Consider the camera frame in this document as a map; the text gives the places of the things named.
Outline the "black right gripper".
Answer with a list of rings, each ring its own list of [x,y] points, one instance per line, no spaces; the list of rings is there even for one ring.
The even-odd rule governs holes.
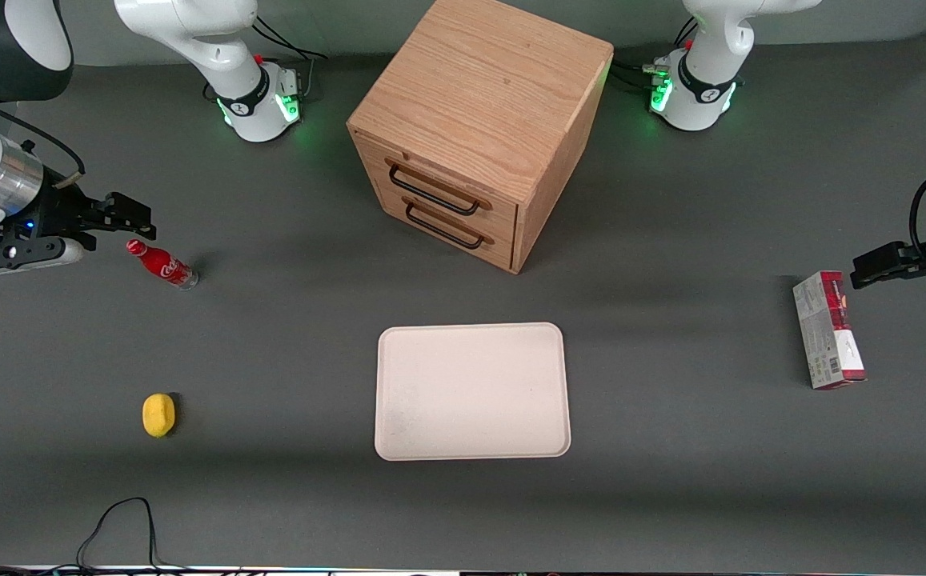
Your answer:
[[[149,241],[158,239],[148,206],[112,192],[106,196],[105,213],[102,201],[86,196],[78,185],[57,189],[56,185],[64,180],[57,172],[45,172],[42,176],[37,197],[24,209],[24,233],[28,237],[76,239],[87,230],[100,230],[137,234]]]

